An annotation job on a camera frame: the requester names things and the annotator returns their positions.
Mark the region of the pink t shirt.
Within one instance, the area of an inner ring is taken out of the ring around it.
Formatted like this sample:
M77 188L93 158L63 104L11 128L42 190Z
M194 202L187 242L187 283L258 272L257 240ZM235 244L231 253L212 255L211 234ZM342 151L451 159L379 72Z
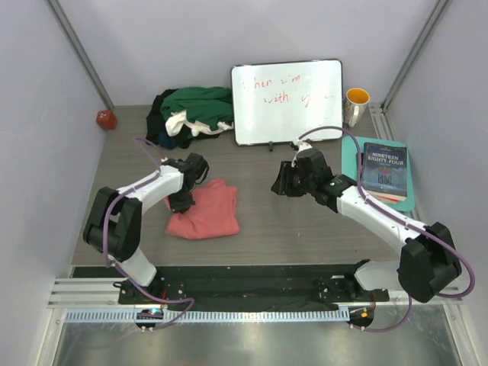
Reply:
M195 205L174 213L165 233L189 240L215 239L240 232L237 220L237 187L212 179L192 192Z

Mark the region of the white dry-erase board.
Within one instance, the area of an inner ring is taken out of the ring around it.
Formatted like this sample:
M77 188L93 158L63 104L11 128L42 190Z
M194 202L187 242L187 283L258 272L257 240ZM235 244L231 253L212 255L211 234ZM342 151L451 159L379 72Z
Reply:
M289 143L309 130L315 141L342 132L342 62L338 59L234 66L230 72L235 141Z

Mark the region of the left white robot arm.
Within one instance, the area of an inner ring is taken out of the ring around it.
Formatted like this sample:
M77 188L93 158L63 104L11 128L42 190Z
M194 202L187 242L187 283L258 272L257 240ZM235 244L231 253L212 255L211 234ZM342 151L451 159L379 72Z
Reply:
M188 211L195 205L192 191L208 171L207 160L190 153L185 160L163 159L154 173L132 185L103 187L95 195L83 241L100 252L107 265L121 269L144 303L161 298L164 281L140 248L143 214L164 200L173 213Z

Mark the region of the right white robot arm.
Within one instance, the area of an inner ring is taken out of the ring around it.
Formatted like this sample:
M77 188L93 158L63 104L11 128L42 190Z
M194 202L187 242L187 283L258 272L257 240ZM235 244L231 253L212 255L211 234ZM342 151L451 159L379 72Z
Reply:
M363 300L372 290L395 289L427 303L462 272L446 226L415 221L365 194L356 180L333 174L318 149L299 151L293 160L281 162L271 191L286 197L308 194L319 205L360 223L398 254L396 261L359 263L344 283L351 300Z

